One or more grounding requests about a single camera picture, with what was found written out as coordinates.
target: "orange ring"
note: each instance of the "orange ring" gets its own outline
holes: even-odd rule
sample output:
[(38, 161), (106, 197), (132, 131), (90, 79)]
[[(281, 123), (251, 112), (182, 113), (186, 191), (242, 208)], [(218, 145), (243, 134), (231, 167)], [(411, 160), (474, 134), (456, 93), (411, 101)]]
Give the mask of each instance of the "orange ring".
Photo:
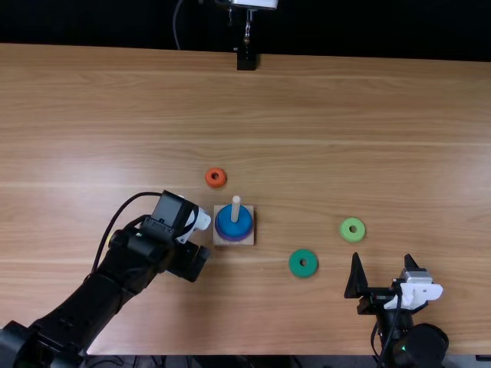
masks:
[(225, 171), (218, 167), (212, 167), (205, 175), (206, 184), (212, 188), (220, 188), (227, 182)]

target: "table surface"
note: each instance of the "table surface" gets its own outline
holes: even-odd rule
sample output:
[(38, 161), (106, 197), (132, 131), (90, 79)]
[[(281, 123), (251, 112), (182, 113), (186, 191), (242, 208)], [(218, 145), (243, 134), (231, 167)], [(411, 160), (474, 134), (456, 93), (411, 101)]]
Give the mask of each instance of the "table surface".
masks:
[[(29, 325), (89, 272), (128, 197), (168, 189), (254, 205), (256, 245), (214, 248), (192, 284), (163, 274), (91, 353), (370, 354), (345, 300), (351, 255), (388, 286), (410, 252), (443, 296), (415, 316), (451, 353), (490, 353), (491, 64), (0, 45), (0, 324)], [(220, 190), (206, 186), (226, 170)], [(139, 199), (122, 226), (148, 213)], [(366, 238), (338, 227), (355, 216)], [(310, 248), (317, 274), (290, 254)]]

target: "wooden base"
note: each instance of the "wooden base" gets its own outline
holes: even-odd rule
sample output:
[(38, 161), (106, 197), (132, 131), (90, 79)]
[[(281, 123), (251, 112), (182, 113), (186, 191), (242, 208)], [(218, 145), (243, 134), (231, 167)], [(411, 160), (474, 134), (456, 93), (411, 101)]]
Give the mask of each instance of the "wooden base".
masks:
[(249, 236), (241, 241), (230, 241), (221, 238), (216, 232), (215, 228), (215, 220), (218, 212), (225, 207), (224, 205), (215, 205), (213, 206), (213, 244), (214, 245), (254, 245), (254, 233), (255, 233), (255, 218), (254, 218), (254, 206), (253, 205), (244, 205), (245, 209), (249, 211), (252, 216), (252, 231)]

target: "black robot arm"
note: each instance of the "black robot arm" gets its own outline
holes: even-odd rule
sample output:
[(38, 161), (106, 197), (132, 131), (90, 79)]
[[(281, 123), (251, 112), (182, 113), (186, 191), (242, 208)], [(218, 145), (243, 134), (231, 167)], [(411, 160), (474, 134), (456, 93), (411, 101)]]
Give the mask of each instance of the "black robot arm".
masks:
[(358, 314), (377, 318), (371, 344), (378, 331), (382, 351), (374, 349), (377, 368), (441, 368), (449, 346), (446, 334), (430, 324), (413, 325), (412, 315), (428, 306), (428, 300), (443, 291), (426, 268), (420, 268), (410, 255), (404, 269), (390, 287), (369, 287), (358, 253), (353, 254), (345, 298), (360, 298)]
[(198, 278), (209, 250), (187, 239), (209, 223), (197, 205), (164, 192), (152, 215), (114, 233), (101, 265), (95, 263), (95, 271), (62, 305), (30, 327), (12, 321), (0, 331), (0, 366), (80, 366), (111, 318), (157, 274), (169, 271), (188, 281)]

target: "black background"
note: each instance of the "black background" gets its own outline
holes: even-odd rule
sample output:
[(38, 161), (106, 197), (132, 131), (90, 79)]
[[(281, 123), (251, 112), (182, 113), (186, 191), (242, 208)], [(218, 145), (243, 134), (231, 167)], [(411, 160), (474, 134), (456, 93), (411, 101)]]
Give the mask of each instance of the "black background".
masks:
[[(176, 0), (0, 0), (0, 41), (174, 49)], [(244, 13), (237, 19), (243, 23)], [(184, 0), (186, 50), (231, 51), (242, 25)], [(491, 1), (279, 0), (255, 15), (258, 52), (491, 61)]]

